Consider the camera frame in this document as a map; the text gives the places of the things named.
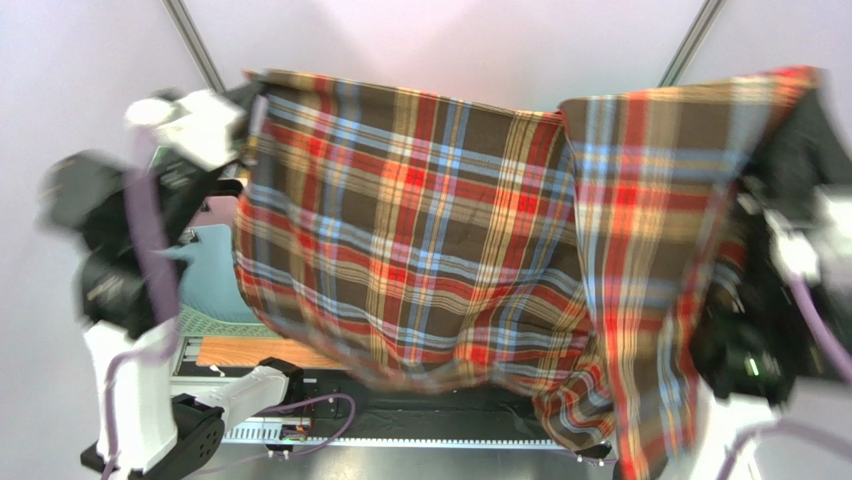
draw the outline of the wooden surface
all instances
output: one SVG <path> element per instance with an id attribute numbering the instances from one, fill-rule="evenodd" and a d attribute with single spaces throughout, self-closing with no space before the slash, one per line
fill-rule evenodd
<path id="1" fill-rule="evenodd" d="M 302 368 L 344 369 L 314 349 L 285 338 L 204 337 L 196 363 L 202 366 L 254 367 L 269 357 Z"/>

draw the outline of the white panel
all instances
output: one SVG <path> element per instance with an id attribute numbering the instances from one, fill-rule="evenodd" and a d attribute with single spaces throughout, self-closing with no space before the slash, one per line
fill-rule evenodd
<path id="1" fill-rule="evenodd" d="M 187 0 L 229 86 L 281 68 L 552 110 L 653 87 L 701 0 Z"/>
<path id="2" fill-rule="evenodd" d="M 123 113 L 152 91 L 203 88 L 159 1 L 0 2 L 0 477 L 93 479 L 94 373 L 77 318 L 73 242 L 37 228 L 47 168 L 125 154 Z"/>
<path id="3" fill-rule="evenodd" d="M 795 64 L 825 68 L 824 103 L 852 141 L 850 45 L 849 0 L 728 0 L 681 83 Z"/>

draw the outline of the metal frame bar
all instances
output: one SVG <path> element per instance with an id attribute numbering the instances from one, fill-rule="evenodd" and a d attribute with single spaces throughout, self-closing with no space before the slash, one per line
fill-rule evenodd
<path id="1" fill-rule="evenodd" d="M 207 51 L 207 47 L 201 40 L 201 35 L 189 15 L 186 4 L 183 3 L 183 0 L 163 0 L 163 5 L 172 17 L 175 27 L 189 50 L 189 54 L 192 55 L 192 59 L 198 66 L 198 70 L 201 71 L 204 82 L 216 92 L 224 93 L 225 83 L 222 81 L 219 71 L 216 70 L 210 52 Z"/>
<path id="2" fill-rule="evenodd" d="M 701 9 L 698 11 L 698 15 L 695 16 L 695 20 L 692 21 L 692 25 L 690 25 L 689 30 L 687 30 L 686 35 L 683 37 L 677 52 L 675 52 L 671 63 L 666 68 L 666 72 L 660 80 L 660 87 L 671 87 L 678 84 L 680 77 L 683 76 L 683 72 L 686 70 L 689 62 L 692 61 L 692 57 L 695 56 L 695 52 L 698 51 L 699 45 L 701 45 L 707 32 L 710 31 L 713 21 L 716 20 L 716 16 L 722 10 L 724 4 L 725 0 L 704 1 L 704 4 L 701 5 Z"/>

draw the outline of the plaid fabric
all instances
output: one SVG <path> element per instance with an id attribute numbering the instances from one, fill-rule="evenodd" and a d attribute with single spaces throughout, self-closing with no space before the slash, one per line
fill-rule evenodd
<path id="1" fill-rule="evenodd" d="M 686 341 L 713 259 L 736 263 L 735 229 L 719 247 L 728 185 L 812 70 L 570 100 L 562 116 L 267 82 L 235 222 L 261 321 L 374 388 L 528 395 L 568 448 L 617 424 L 627 478 L 690 444 Z"/>
<path id="2" fill-rule="evenodd" d="M 741 230 L 725 228 L 731 183 L 816 83 L 813 69 L 796 67 L 561 105 L 586 302 L 627 479 L 656 476 L 693 441 L 688 341 L 712 260 L 726 291 L 743 258 Z"/>

